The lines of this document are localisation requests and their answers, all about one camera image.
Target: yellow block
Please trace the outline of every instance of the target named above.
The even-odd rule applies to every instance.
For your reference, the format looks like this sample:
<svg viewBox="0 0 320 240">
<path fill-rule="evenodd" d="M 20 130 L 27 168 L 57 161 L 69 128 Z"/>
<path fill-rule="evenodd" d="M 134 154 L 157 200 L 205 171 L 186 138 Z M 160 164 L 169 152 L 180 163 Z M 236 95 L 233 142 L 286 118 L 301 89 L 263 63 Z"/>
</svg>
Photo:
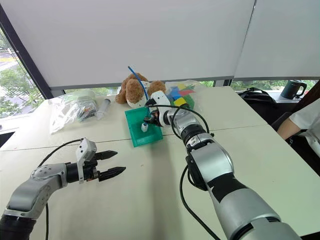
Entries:
<svg viewBox="0 0 320 240">
<path fill-rule="evenodd" d="M 182 89 L 185 89 L 185 88 L 186 88 L 186 85 L 184 85 L 183 83 L 178 84 L 178 89 L 179 90 L 182 90 Z"/>
<path fill-rule="evenodd" d="M 175 100 L 174 105 L 180 107 L 182 104 L 186 104 L 186 100 L 183 97 L 179 97 L 177 100 Z"/>
</svg>

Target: clear plastic bag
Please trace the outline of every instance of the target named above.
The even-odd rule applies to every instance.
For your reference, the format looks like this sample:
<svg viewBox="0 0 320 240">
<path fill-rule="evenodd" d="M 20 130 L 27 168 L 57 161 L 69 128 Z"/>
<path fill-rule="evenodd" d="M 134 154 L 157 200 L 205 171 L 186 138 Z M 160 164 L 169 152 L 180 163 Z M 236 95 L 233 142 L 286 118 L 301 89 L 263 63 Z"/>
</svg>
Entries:
<svg viewBox="0 0 320 240">
<path fill-rule="evenodd" d="M 50 99 L 52 112 L 50 134 L 61 130 L 65 125 L 95 116 L 96 95 L 91 90 L 75 91 Z"/>
<path fill-rule="evenodd" d="M 205 85 L 195 80 L 169 81 L 165 83 L 165 88 L 171 105 L 180 106 L 187 103 L 191 109 L 201 111 L 199 95 L 207 88 Z"/>
</svg>

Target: green tray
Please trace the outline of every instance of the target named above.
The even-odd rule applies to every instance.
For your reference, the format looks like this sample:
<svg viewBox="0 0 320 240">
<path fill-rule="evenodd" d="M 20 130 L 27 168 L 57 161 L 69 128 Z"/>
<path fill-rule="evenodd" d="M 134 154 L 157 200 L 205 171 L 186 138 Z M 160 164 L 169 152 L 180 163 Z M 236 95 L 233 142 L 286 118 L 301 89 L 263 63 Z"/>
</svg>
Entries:
<svg viewBox="0 0 320 240">
<path fill-rule="evenodd" d="M 144 122 L 144 117 L 150 115 L 148 108 L 136 108 L 125 111 L 124 113 L 134 147 L 138 147 L 144 144 L 150 144 L 163 139 L 162 132 L 159 126 L 149 124 L 148 130 L 146 132 L 143 132 L 141 130 L 141 125 Z"/>
</svg>

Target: white plastic part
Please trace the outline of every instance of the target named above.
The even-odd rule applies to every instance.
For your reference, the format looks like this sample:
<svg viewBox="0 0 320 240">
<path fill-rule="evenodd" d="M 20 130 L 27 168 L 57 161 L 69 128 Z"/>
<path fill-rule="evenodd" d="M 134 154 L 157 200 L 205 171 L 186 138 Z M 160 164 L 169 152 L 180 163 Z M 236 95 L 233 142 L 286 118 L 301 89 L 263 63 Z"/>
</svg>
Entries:
<svg viewBox="0 0 320 240">
<path fill-rule="evenodd" d="M 84 177 L 84 163 L 85 161 L 90 161 L 97 151 L 97 146 L 93 141 L 89 141 L 84 138 L 75 151 L 76 156 L 76 166 L 78 168 L 79 183 L 83 184 L 85 181 Z"/>
<path fill-rule="evenodd" d="M 109 99 L 104 99 L 99 110 L 95 113 L 96 119 L 100 120 L 105 116 L 111 101 Z"/>
<path fill-rule="evenodd" d="M 170 105 L 169 99 L 164 94 L 164 92 L 161 91 L 161 90 L 152 93 L 150 98 L 154 99 L 157 105 Z M 171 125 L 165 124 L 165 122 L 164 122 L 164 114 L 165 114 L 166 111 L 169 111 L 170 109 L 171 109 L 171 107 L 163 107 L 163 106 L 158 107 L 158 110 L 159 110 L 159 122 L 160 122 L 162 127 L 170 127 L 171 126 Z"/>
<path fill-rule="evenodd" d="M 142 124 L 141 124 L 141 130 L 142 130 L 142 132 L 145 133 L 146 131 L 148 131 L 148 126 L 149 126 L 149 125 L 148 125 L 147 123 L 145 123 L 145 122 L 142 123 Z"/>
</svg>

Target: green foliage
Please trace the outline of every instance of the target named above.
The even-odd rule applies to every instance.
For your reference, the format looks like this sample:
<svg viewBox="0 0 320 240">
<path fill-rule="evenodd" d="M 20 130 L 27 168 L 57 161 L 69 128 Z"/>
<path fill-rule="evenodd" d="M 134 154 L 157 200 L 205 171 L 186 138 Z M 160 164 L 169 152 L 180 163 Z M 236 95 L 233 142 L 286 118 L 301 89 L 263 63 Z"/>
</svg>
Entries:
<svg viewBox="0 0 320 240">
<path fill-rule="evenodd" d="M 207 86 L 207 87 L 213 87 L 215 81 L 200 81 L 199 83 Z"/>
<path fill-rule="evenodd" d="M 0 28 L 0 48 L 7 50 L 9 48 L 9 45 L 5 39 L 5 34 Z"/>
<path fill-rule="evenodd" d="M 66 94 L 69 94 L 69 93 L 78 92 L 78 91 L 82 91 L 82 90 L 92 90 L 98 96 L 107 96 L 107 95 L 110 95 L 110 94 L 113 94 L 114 92 L 116 92 L 117 89 L 118 89 L 117 86 L 112 86 L 112 87 L 66 89 L 64 91 Z"/>
<path fill-rule="evenodd" d="M 255 80 L 255 81 L 232 81 L 231 87 L 235 91 L 244 91 L 249 88 L 258 88 L 261 90 L 281 90 L 286 86 L 288 80 Z M 306 90 L 310 90 L 317 80 L 302 80 L 307 84 Z"/>
<path fill-rule="evenodd" d="M 20 66 L 3 70 L 0 73 L 0 86 L 6 91 L 6 96 L 20 98 L 23 101 L 22 107 L 36 108 L 44 101 L 38 88 L 32 84 L 31 78 Z"/>
<path fill-rule="evenodd" d="M 19 105 L 11 102 L 10 100 L 5 100 L 5 97 L 0 97 L 0 118 L 5 118 L 14 114 L 21 113 Z"/>
</svg>

